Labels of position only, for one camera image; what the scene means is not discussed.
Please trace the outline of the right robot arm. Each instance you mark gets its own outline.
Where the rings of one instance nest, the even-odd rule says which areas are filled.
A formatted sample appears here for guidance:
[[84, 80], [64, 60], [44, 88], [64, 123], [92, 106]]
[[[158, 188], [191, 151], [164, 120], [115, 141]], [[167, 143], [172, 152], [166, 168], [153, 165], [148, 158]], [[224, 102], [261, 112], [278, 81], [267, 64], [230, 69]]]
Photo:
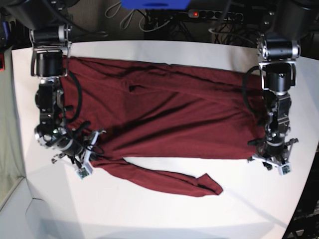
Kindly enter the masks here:
[[[81, 112], [83, 93], [79, 80], [68, 69], [70, 49], [72, 45], [71, 31], [78, 29], [85, 35], [87, 31], [67, 19], [60, 13], [54, 0], [2, 0], [1, 7], [29, 29], [29, 39], [32, 46], [30, 74], [40, 79], [35, 103], [39, 109], [39, 124], [34, 129], [34, 135], [44, 148], [59, 151], [51, 162], [64, 162], [72, 167], [80, 179], [91, 175], [93, 167], [91, 160], [103, 155], [95, 152], [98, 137], [105, 133], [96, 130], [89, 135], [83, 131], [90, 125], [89, 121], [80, 124], [74, 130], [69, 124], [75, 122]], [[77, 90], [77, 107], [73, 117], [66, 113], [73, 110], [65, 104], [62, 77], [69, 76]]]

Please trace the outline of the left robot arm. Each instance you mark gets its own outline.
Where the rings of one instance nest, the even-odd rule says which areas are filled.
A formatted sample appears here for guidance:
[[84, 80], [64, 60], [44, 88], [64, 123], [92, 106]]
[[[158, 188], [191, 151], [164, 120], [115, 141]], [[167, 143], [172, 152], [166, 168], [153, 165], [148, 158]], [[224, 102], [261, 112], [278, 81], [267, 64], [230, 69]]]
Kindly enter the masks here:
[[256, 147], [249, 161], [258, 160], [268, 169], [276, 167], [280, 175], [291, 172], [289, 158], [298, 139], [285, 141], [290, 131], [290, 88], [296, 85], [296, 62], [301, 55], [300, 39], [319, 13], [317, 0], [281, 0], [276, 9], [264, 16], [257, 37], [258, 65], [250, 68], [242, 80], [242, 96], [248, 110], [261, 112], [248, 101], [246, 84], [253, 71], [259, 70], [263, 101], [267, 111], [265, 135], [248, 142]]

